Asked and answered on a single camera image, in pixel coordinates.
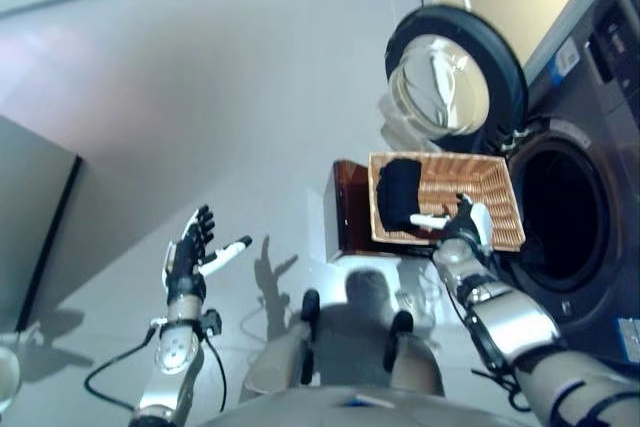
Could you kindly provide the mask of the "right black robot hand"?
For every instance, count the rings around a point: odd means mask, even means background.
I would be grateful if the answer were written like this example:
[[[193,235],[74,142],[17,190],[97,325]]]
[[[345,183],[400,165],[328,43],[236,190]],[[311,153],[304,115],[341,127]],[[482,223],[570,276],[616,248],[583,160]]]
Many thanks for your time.
[[[488,208],[464,193],[457,193],[456,200],[457,211],[454,216],[414,213],[409,216],[410,225],[439,230],[444,239],[463,238],[480,252],[491,253],[493,227]]]

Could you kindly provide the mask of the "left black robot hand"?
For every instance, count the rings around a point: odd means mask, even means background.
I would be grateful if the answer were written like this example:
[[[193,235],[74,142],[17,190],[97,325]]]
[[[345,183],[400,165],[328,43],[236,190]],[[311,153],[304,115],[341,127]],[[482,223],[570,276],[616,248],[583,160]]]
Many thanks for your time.
[[[206,298],[205,279],[222,269],[253,242],[248,235],[207,253],[214,239],[215,222],[208,205],[199,207],[187,221],[182,235],[167,247],[161,279],[167,293],[167,305],[181,296]]]

